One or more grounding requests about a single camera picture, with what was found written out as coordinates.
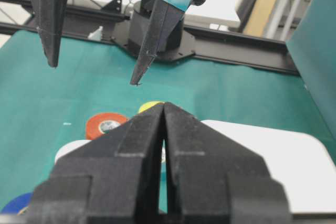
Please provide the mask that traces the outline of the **right gripper black opposite teal-taped finger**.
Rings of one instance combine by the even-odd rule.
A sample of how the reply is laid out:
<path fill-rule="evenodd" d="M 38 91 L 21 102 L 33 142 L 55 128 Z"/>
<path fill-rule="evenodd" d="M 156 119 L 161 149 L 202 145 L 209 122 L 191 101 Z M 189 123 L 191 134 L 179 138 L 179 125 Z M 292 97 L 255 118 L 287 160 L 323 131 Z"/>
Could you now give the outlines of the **right gripper black opposite teal-taped finger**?
<path fill-rule="evenodd" d="M 193 0 L 155 0 L 149 26 L 133 74 L 131 85 L 138 85 L 141 78 L 154 61 L 161 44 L 182 19 Z"/>

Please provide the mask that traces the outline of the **right gripper black opposite finger plain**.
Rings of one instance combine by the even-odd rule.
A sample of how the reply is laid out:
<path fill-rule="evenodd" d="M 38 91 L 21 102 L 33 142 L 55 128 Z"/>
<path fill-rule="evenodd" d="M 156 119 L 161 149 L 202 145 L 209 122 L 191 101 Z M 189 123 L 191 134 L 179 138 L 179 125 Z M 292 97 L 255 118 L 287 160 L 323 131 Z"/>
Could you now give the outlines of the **right gripper black opposite finger plain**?
<path fill-rule="evenodd" d="M 49 66 L 58 66 L 60 42 L 68 0 L 30 0 L 37 31 Z"/>

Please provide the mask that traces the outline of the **black opposite arm base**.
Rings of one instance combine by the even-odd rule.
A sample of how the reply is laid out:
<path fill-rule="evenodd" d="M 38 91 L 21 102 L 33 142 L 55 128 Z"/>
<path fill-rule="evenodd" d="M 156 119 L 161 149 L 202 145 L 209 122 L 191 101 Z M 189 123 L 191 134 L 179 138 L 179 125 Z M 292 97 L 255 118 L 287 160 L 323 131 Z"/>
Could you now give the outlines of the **black opposite arm base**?
<path fill-rule="evenodd" d="M 219 35 L 205 28 L 184 27 L 184 17 L 174 7 L 168 11 L 159 11 L 152 15 L 155 0 L 140 0 L 133 5 L 133 14 L 129 19 L 116 23 L 111 40 L 129 55 L 137 58 L 140 52 L 154 45 L 155 60 L 173 62 L 185 57 L 197 55 L 201 58 L 214 58 L 201 50 L 201 46 L 216 45 Z"/>

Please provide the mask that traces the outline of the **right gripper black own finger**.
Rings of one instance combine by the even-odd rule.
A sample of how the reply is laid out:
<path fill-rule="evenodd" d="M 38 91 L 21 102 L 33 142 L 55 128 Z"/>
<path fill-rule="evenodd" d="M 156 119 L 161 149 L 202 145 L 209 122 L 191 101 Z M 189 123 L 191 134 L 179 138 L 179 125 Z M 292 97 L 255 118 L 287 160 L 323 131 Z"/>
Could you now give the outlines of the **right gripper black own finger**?
<path fill-rule="evenodd" d="M 164 105 L 157 104 L 54 165 L 32 195 L 28 223 L 154 223 Z"/>
<path fill-rule="evenodd" d="M 167 206 L 182 223 L 291 223 L 265 160 L 172 103 L 164 105 Z"/>

